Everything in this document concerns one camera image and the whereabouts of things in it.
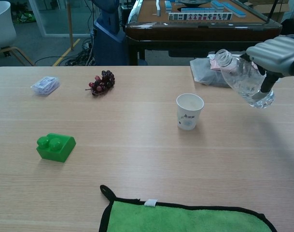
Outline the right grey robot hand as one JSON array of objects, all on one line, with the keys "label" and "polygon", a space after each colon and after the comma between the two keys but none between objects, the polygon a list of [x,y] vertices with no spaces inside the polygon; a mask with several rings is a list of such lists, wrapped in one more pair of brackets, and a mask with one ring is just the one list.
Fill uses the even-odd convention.
[{"label": "right grey robot hand", "polygon": [[246,54],[259,70],[266,72],[260,92],[268,93],[278,79],[294,77],[294,39],[278,36],[247,48]]}]

